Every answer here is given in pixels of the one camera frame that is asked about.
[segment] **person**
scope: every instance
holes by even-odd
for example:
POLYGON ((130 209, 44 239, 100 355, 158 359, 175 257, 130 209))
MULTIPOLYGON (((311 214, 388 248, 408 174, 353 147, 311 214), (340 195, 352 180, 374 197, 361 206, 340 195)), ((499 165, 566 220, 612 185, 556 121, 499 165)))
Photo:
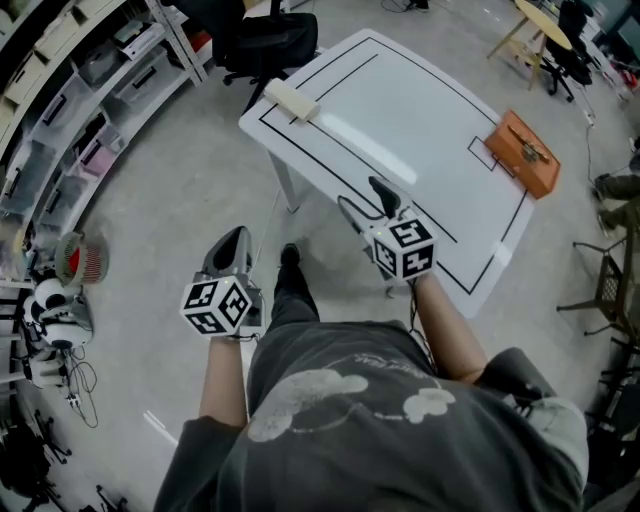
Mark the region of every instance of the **person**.
POLYGON ((611 176, 608 174, 598 176, 594 180, 592 193, 598 201, 615 199, 627 201, 624 205, 613 210, 598 210, 598 222, 605 233, 613 231, 618 226, 626 226, 629 222, 640 221, 640 212, 637 208, 629 208, 629 201, 640 198, 640 176, 628 174, 623 176, 611 176))
POLYGON ((522 351, 488 361, 433 273, 412 289, 435 365, 400 322, 322 323, 299 262, 285 246, 249 419, 239 342, 211 340, 156 512, 581 510, 584 417, 522 351))

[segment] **wrist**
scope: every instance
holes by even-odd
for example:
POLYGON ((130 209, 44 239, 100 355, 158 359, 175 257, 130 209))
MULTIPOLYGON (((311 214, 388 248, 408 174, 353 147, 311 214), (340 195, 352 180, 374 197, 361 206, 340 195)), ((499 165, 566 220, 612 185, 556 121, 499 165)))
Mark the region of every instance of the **wrist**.
POLYGON ((422 274, 416 278, 416 288, 430 289, 438 285, 438 278, 433 271, 422 274))

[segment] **black border line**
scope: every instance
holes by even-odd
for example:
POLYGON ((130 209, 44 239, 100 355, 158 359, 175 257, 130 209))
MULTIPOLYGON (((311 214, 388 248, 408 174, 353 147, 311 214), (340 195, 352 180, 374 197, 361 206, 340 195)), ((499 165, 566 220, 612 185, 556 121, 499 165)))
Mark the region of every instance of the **black border line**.
MULTIPOLYGON (((319 130, 320 132, 324 133, 327 137, 329 137, 331 140, 333 140, 334 142, 338 143, 341 147, 343 147, 346 151, 348 151, 349 153, 351 153, 353 156, 355 156, 358 160, 360 160, 364 165, 366 165, 369 169, 371 169, 373 172, 375 172, 378 176, 380 176, 383 179, 387 179, 385 176, 383 176, 381 173, 378 172, 378 170, 371 166, 366 160, 364 160, 360 155, 354 153, 353 151, 351 151, 351 149, 349 149, 347 146, 345 146, 342 142, 340 142, 338 139, 336 139, 333 135, 331 135, 330 133, 325 132, 322 128, 320 128, 317 124, 314 124, 313 122, 309 121, 309 124, 311 126, 313 126, 316 130, 319 130)), ((422 208, 422 206, 420 206, 418 203, 416 203, 415 201, 413 201, 413 204, 416 205, 420 211, 422 211, 422 213, 424 213, 427 217, 429 217, 429 219, 431 220, 431 222, 433 222, 436 226, 438 226, 449 238, 451 238, 451 240, 453 240, 456 244, 458 243, 458 240, 455 239, 455 237, 449 233, 449 231, 447 231, 444 226, 442 226, 442 224, 440 224, 436 219, 434 219, 431 215, 429 215, 424 208, 422 208)))
MULTIPOLYGON (((345 76, 342 80, 336 82, 335 84, 333 84, 329 89, 327 89, 326 91, 324 91, 320 96, 318 96, 316 98, 316 101, 320 101, 322 98, 324 98, 327 94, 329 94, 331 91, 333 91, 333 89, 335 89, 336 87, 338 87, 342 82, 344 82, 347 78, 349 78, 351 75, 353 75, 356 71, 358 71, 360 68, 362 68, 365 64, 368 64, 369 62, 371 62, 373 59, 375 59, 378 55, 380 55, 379 53, 376 53, 373 57, 369 57, 367 60, 365 60, 362 64, 360 64, 357 68, 353 69, 347 76, 345 76)), ((291 121, 289 121, 289 124, 293 124, 298 120, 298 116, 294 117, 291 121)))
POLYGON ((265 122, 263 119, 259 119, 259 121, 264 124, 265 126, 268 126, 269 128, 271 128, 274 132, 276 132, 278 135, 280 135, 283 139, 287 140, 289 143, 291 143, 291 145, 295 146, 296 148, 298 148, 300 151, 302 151, 305 155, 307 155, 309 158, 311 158, 314 162, 316 162, 318 165, 324 167, 327 171, 329 171, 329 173, 331 173, 331 175, 333 175, 336 179, 338 179, 339 181, 341 181, 344 185, 347 186, 347 188, 350 188, 351 190, 353 190, 353 192, 355 192, 358 196, 360 196, 360 198, 365 201, 366 203, 368 203, 374 210, 376 210, 380 215, 384 215, 384 212, 378 208, 375 204, 373 204, 371 201, 369 201, 365 196, 363 196, 360 192, 358 192, 356 189, 354 189, 351 185, 349 185, 343 178, 341 178, 340 176, 338 176, 335 172, 333 172, 329 167, 327 167, 327 165, 325 165, 324 163, 322 163, 320 160, 318 160, 315 156, 313 156, 311 153, 309 153, 306 149, 304 149, 303 147, 301 147, 300 145, 298 145, 296 142, 292 141, 289 137, 287 137, 284 133, 282 133, 280 130, 278 130, 277 128, 274 128, 273 126, 271 126, 269 123, 265 122))
MULTIPOLYGON (((378 44, 380 44, 381 46, 384 46, 385 48, 388 48, 389 50, 391 50, 392 52, 398 54, 400 57, 403 57, 404 59, 408 60, 409 62, 415 64, 416 66, 418 66, 420 69, 422 69, 423 71, 426 71, 429 75, 431 75, 432 77, 434 77, 436 80, 438 80, 439 82, 441 82, 443 85, 445 85, 446 87, 448 87, 449 89, 451 89, 452 91, 454 91, 456 94, 458 94, 458 96, 460 96, 462 99, 464 99, 467 103, 469 103, 469 105, 471 105, 473 108, 475 108, 478 112, 480 112, 484 117, 486 117, 491 123, 493 123, 494 125, 496 124, 495 121, 493 119, 491 119, 487 114, 485 114, 482 110, 480 110, 477 105, 475 105, 474 103, 472 103, 468 98, 466 98, 465 96, 463 96, 459 91, 457 91, 456 89, 454 89, 453 87, 451 87, 449 84, 447 84, 444 80, 442 80, 440 77, 434 75, 431 71, 429 71, 428 69, 424 68, 423 66, 421 66, 420 64, 418 64, 417 62, 411 60, 409 57, 407 57, 406 55, 403 55, 402 53, 398 52, 397 50, 394 50, 393 48, 387 46, 384 43, 381 43, 380 41, 378 41, 377 39, 374 39, 372 37, 367 37, 366 39, 363 39, 362 41, 360 41, 358 44, 352 46, 351 48, 348 48, 347 50, 345 50, 343 53, 341 53, 340 55, 338 55, 335 59, 333 59, 332 61, 328 62, 327 64, 325 64, 323 67, 321 67, 320 69, 318 69, 315 73, 313 73, 312 75, 310 75, 309 77, 307 77, 304 81, 302 81, 300 84, 298 84, 296 86, 296 89, 300 88, 302 85, 304 85, 305 83, 307 83, 311 78, 313 78, 314 76, 316 76, 318 73, 320 73, 321 71, 323 71, 324 69, 326 69, 329 65, 333 64, 336 60, 340 59, 341 57, 343 57, 344 55, 346 55, 347 53, 349 53, 351 50, 357 48, 358 46, 360 46, 362 43, 366 42, 366 41, 374 41, 378 44)), ((284 138, 285 140, 287 140, 289 143, 291 143, 293 146, 295 146, 297 149, 299 149, 300 151, 302 151, 304 154, 306 154, 309 158, 311 158, 314 162, 316 162, 318 165, 320 165, 321 167, 323 167, 324 169, 326 169, 327 171, 329 171, 329 173, 334 176, 336 179, 338 179, 339 181, 341 181, 344 185, 346 185, 348 188, 350 188, 356 195, 358 195, 361 199, 363 199, 367 204, 369 204, 374 210, 378 211, 380 214, 382 214, 383 212, 373 203, 371 203, 371 201, 369 201, 366 197, 364 197, 360 192, 358 192, 356 189, 354 189, 351 185, 349 185, 344 179, 342 179, 340 176, 338 176, 336 173, 334 173, 327 165, 325 165, 324 163, 322 163, 320 160, 318 160, 315 156, 313 156, 311 153, 309 153, 307 150, 305 150, 304 148, 302 148, 301 146, 299 146, 297 143, 295 143, 293 140, 291 140, 289 137, 287 137, 285 134, 283 134, 280 130, 278 130, 277 128, 273 127, 271 124, 267 123, 264 121, 264 117, 269 114, 271 111, 273 111, 273 109, 277 106, 278 104, 275 103, 274 105, 271 106, 271 108, 269 110, 267 110, 267 112, 265 112, 264 114, 262 114, 262 116, 260 116, 260 118, 258 119, 262 124, 264 124, 265 126, 268 126, 271 130, 273 130, 274 132, 276 132, 278 135, 280 135, 282 138, 284 138)), ((507 226, 507 229, 505 230, 504 234, 502 235, 502 238, 500 239, 500 241, 504 241, 504 239, 507 237, 507 235, 509 234, 509 230, 511 229, 511 226, 513 225, 513 222, 515 221, 516 217, 518 216, 518 213, 520 212, 520 208, 522 207, 522 204, 524 203, 524 199, 525 197, 527 197, 527 191, 525 190, 522 199, 520 199, 520 203, 518 204, 518 207, 516 208, 515 213, 513 214, 513 216, 511 217, 511 221, 509 222, 509 225, 507 226)), ((476 289, 476 287, 478 286, 478 283, 480 283, 480 281, 482 280, 482 278, 484 277, 484 274, 486 273, 487 269, 489 268, 489 266, 491 265, 491 263, 493 262, 495 258, 495 255, 491 255, 491 257, 489 258, 489 261, 487 262, 487 264, 485 265, 484 269, 482 270, 482 272, 480 273, 480 276, 476 279, 476 282, 473 284, 473 286, 471 287, 471 290, 467 289, 467 287, 465 285, 463 285, 444 265, 442 265, 442 263, 440 263, 439 261, 437 262, 437 265, 460 287, 462 288, 462 290, 464 290, 466 292, 467 295, 471 296, 474 292, 474 290, 476 289)))
MULTIPOLYGON (((344 57, 347 53, 349 53, 351 50, 354 50, 355 48, 357 48, 358 46, 360 46, 362 43, 365 43, 366 41, 368 41, 369 39, 371 39, 370 37, 367 37, 366 39, 363 39, 362 41, 360 41, 358 44, 352 46, 351 48, 346 49, 344 52, 342 52, 340 55, 338 55, 335 59, 333 59, 330 62, 327 62, 324 66, 322 66, 320 69, 318 69, 315 73, 313 73, 312 75, 308 76, 307 78, 305 78, 302 82, 300 82, 298 85, 296 85, 296 89, 300 89, 300 87, 302 87, 304 84, 306 84, 309 80, 311 80, 314 76, 316 76, 318 73, 320 73, 321 71, 324 71, 327 67, 329 67, 331 64, 333 64, 335 61, 337 61, 338 59, 340 59, 341 57, 344 57)), ((266 116, 267 114, 270 114, 271 111, 276 108, 278 106, 278 103, 274 103, 271 108, 269 110, 267 110, 264 114, 262 114, 260 116, 260 118, 258 119, 259 121, 262 121, 262 119, 264 118, 264 116, 266 116)))
POLYGON ((511 174, 511 171, 509 169, 507 169, 503 164, 500 163, 500 160, 498 160, 498 162, 496 163, 496 165, 499 165, 500 167, 502 167, 502 170, 504 172, 506 172, 509 176, 511 176, 512 180, 516 179, 516 175, 515 174, 511 174))
POLYGON ((489 167, 482 158, 480 158, 471 150, 471 146, 473 146, 473 143, 476 141, 476 139, 478 139, 481 144, 484 144, 482 142, 482 139, 480 139, 480 137, 478 137, 477 135, 474 135, 473 139, 471 139, 471 142, 469 142, 469 145, 467 146, 467 151, 469 151, 469 153, 475 156, 482 165, 484 165, 487 169, 489 169, 489 171, 493 172, 493 170, 496 168, 496 165, 498 165, 498 159, 495 157, 493 153, 491 153, 491 158, 493 158, 493 165, 489 167))

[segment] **gray t-shirt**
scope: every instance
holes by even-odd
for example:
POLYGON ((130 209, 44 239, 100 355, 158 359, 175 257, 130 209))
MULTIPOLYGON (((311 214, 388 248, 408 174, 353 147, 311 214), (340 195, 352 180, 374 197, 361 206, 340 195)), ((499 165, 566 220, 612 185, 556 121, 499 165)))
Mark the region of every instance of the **gray t-shirt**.
POLYGON ((155 511, 578 511, 581 413, 515 349, 436 378, 394 323, 300 323, 254 356, 245 429, 185 424, 155 511))

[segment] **table leg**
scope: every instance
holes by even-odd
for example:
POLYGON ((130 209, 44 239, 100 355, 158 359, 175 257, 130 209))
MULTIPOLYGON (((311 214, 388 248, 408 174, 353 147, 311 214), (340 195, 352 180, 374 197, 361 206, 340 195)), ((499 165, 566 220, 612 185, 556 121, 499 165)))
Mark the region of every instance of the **table leg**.
POLYGON ((515 34, 518 30, 520 30, 523 25, 527 22, 528 18, 525 16, 524 18, 522 18, 518 24, 513 27, 513 30, 511 32, 509 32, 502 41, 500 41, 496 47, 491 50, 491 52, 489 52, 489 55, 487 55, 487 59, 490 59, 494 53, 496 53, 500 48, 502 48, 505 44, 507 44, 507 42, 509 41, 509 39, 511 39, 513 37, 513 34, 515 34))
POLYGON ((289 210, 289 213, 295 213, 300 207, 300 203, 298 202, 296 192, 293 189, 293 183, 291 183, 289 168, 287 167, 287 164, 280 160, 271 151, 268 153, 269 158, 271 158, 271 163, 273 164, 273 169, 276 171, 276 176, 280 182, 280 188, 282 188, 284 197, 287 200, 287 210, 289 210))
POLYGON ((533 87, 533 82, 538 76, 540 71, 540 62, 542 62, 542 55, 544 54, 544 48, 547 45, 547 34, 542 37, 542 43, 540 43, 540 52, 538 58, 533 61, 533 69, 531 70, 531 80, 529 80, 529 90, 533 87))

